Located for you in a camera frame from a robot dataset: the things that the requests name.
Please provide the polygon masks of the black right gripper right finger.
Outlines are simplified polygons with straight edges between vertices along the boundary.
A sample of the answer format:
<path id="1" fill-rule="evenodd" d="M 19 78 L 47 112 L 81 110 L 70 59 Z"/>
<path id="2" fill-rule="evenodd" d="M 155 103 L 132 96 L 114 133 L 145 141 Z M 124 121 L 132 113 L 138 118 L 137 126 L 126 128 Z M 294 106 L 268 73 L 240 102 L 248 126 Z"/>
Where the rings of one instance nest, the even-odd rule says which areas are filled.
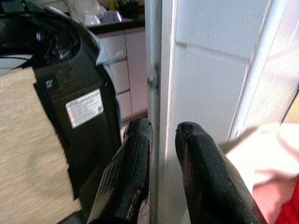
<path id="1" fill-rule="evenodd" d="M 266 223 L 239 172 L 199 124 L 178 124 L 175 149 L 192 224 Z"/>

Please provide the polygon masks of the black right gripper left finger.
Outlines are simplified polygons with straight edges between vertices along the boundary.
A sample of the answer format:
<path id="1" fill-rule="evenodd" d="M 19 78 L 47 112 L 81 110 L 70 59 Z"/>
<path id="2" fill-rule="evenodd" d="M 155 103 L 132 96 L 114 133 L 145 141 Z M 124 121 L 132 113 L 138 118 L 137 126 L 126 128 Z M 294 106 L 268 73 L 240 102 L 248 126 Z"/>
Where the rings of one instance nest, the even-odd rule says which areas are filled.
<path id="1" fill-rule="evenodd" d="M 123 143 L 105 168 L 89 224 L 136 224 L 149 196 L 153 128 L 147 118 L 129 122 Z"/>

